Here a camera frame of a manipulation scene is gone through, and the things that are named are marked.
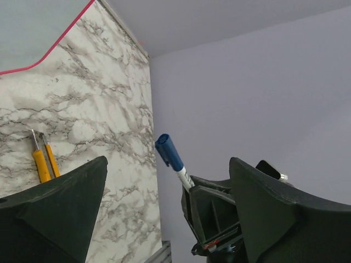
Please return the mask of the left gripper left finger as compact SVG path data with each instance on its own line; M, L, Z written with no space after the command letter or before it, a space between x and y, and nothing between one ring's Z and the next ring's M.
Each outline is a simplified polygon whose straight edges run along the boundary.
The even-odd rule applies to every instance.
M85 262L107 159L1 198L1 262Z

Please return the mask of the blue capped marker pen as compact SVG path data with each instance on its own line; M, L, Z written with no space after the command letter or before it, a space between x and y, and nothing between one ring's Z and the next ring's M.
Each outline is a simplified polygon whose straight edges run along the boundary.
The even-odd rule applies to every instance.
M187 192L195 186L176 150L169 134L162 134L155 141L155 147L166 166L171 166Z

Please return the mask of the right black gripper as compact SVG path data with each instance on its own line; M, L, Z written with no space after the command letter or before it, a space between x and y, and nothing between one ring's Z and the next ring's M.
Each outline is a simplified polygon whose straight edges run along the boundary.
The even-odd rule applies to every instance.
M204 256L206 262L248 262L231 181L191 179L195 186L183 190L181 205L197 239L192 255Z

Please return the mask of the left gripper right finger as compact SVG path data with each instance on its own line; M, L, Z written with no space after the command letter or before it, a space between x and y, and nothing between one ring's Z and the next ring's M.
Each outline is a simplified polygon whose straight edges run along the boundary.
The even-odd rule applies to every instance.
M249 262L350 262L350 206L229 162Z

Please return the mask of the pink framed whiteboard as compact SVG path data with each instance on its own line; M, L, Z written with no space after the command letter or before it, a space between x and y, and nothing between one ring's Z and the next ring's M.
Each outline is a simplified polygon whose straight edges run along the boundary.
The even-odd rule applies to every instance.
M1 75L40 64L93 1L1 1Z

